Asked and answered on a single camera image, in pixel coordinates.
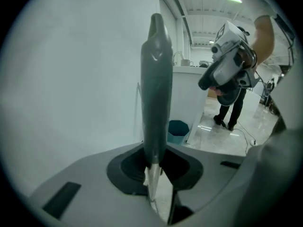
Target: person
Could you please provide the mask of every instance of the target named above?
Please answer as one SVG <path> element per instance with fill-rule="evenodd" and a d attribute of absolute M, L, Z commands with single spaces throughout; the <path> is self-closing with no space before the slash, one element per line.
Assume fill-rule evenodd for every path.
<path fill-rule="evenodd" d="M 264 106 L 267 107 L 270 102 L 271 102 L 271 96 L 270 96 L 270 93 L 271 91 L 275 88 L 275 81 L 274 79 L 272 78 L 267 84 L 266 84 L 266 88 L 265 88 L 265 91 L 266 91 L 266 95 L 268 95 L 264 101 Z"/>
<path fill-rule="evenodd" d="M 245 34 L 245 36 L 249 36 L 249 32 L 246 32 L 244 30 L 244 28 L 238 26 L 238 29 L 241 30 Z M 227 129 L 229 129 L 231 131 L 233 131 L 234 126 L 236 125 L 237 120 L 240 117 L 245 95 L 246 95 L 246 89 L 242 88 L 237 100 L 233 104 L 232 114 L 231 114 L 231 117 L 229 119 L 229 123 L 227 126 Z M 214 117 L 214 121 L 216 124 L 218 124 L 218 125 L 222 124 L 222 121 L 224 120 L 225 116 L 227 115 L 228 110 L 229 110 L 229 106 L 221 105 L 220 113 Z"/>
<path fill-rule="evenodd" d="M 257 56 L 257 64 L 253 68 L 256 71 L 258 65 L 265 61 L 273 52 L 275 46 L 275 35 L 273 26 L 270 20 L 270 16 L 275 16 L 274 11 L 264 0 L 242 0 L 243 5 L 246 6 L 250 12 L 252 20 L 254 21 L 255 34 L 254 41 L 250 45 Z M 243 50 L 239 49 L 239 55 L 244 61 L 244 67 L 250 66 L 251 61 Z M 222 92 L 215 88 L 210 87 L 210 90 L 214 90 L 218 96 L 223 95 Z M 237 120 L 241 114 L 243 107 L 243 100 L 246 94 L 246 89 L 242 89 L 236 102 L 234 103 L 232 115 L 228 123 L 228 129 L 233 130 L 237 123 Z M 214 117 L 216 124 L 221 124 L 224 117 L 228 112 L 229 107 L 221 106 L 220 113 Z"/>

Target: cable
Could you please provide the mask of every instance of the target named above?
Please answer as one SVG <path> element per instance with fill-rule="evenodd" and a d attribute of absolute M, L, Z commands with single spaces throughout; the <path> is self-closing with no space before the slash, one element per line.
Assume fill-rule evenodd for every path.
<path fill-rule="evenodd" d="M 224 121 L 221 121 L 221 125 L 222 125 L 224 128 L 228 129 L 228 128 L 226 127 L 226 124 L 224 123 Z M 240 129 L 234 129 L 234 130 L 239 130 L 239 131 L 241 131 L 241 132 L 243 133 L 244 139 L 245 139 L 245 141 L 246 141 L 245 155 L 247 155 L 248 141 L 247 141 L 247 138 L 246 138 L 245 133 L 244 133 L 242 130 L 240 130 Z"/>
<path fill-rule="evenodd" d="M 239 121 L 237 121 L 238 123 L 239 123 L 239 125 L 241 125 L 241 127 L 248 133 L 248 131 L 243 127 L 243 125 L 239 122 Z"/>
<path fill-rule="evenodd" d="M 240 130 L 240 129 L 234 129 L 234 130 L 239 130 L 239 131 L 241 131 L 241 132 L 242 132 L 242 134 L 244 135 L 244 138 L 245 138 L 245 141 L 246 141 L 245 154 L 247 155 L 248 142 L 247 142 L 247 138 L 246 138 L 245 133 L 244 133 L 242 130 Z"/>
<path fill-rule="evenodd" d="M 259 75 L 259 73 L 258 73 L 257 71 L 256 71 L 256 74 L 260 77 L 260 79 L 261 79 L 261 81 L 262 81 L 262 83 L 263 83 L 263 87 L 266 87 L 265 82 L 263 81 L 262 77 Z"/>
<path fill-rule="evenodd" d="M 284 29 L 280 26 L 279 23 L 276 23 L 279 28 L 281 29 L 281 31 L 283 32 L 284 36 L 286 37 L 286 40 L 289 44 L 289 47 L 287 48 L 287 51 L 288 51 L 288 66 L 290 66 L 290 55 L 289 55 L 289 51 L 291 53 L 291 57 L 292 57 L 292 62 L 294 63 L 294 52 L 293 52 L 293 44 L 294 44 L 294 40 L 292 40 L 292 43 L 290 43 L 289 39 L 288 39 L 288 36 L 286 35 Z"/>
<path fill-rule="evenodd" d="M 241 127 L 248 133 L 248 131 L 243 127 L 243 125 L 239 122 L 239 120 L 237 120 L 237 123 L 239 123 L 239 125 L 241 125 Z"/>

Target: tiled floor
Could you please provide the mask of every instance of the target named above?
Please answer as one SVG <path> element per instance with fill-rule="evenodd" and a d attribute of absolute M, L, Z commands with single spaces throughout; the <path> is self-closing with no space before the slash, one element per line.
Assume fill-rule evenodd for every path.
<path fill-rule="evenodd" d="M 277 116 L 272 115 L 262 105 L 258 105 L 254 114 L 246 112 L 243 109 L 238 119 L 238 122 L 242 126 L 238 123 L 235 126 L 235 130 L 231 132 L 214 123 L 213 117 L 218 113 L 218 101 L 214 98 L 207 98 L 205 111 L 194 139 L 191 144 L 185 144 L 184 146 L 215 153 L 244 156 L 247 147 L 244 134 L 247 138 L 248 150 L 251 147 L 250 140 L 252 140 L 249 134 L 256 139 L 257 143 L 262 144 L 268 139 L 277 121 Z M 228 112 L 224 119 L 226 124 L 229 121 L 230 115 L 231 113 Z M 167 222 L 169 216 L 171 193 L 172 185 L 166 175 L 163 174 L 159 179 L 156 204 L 153 204 L 152 207 L 158 212 L 164 222 Z"/>

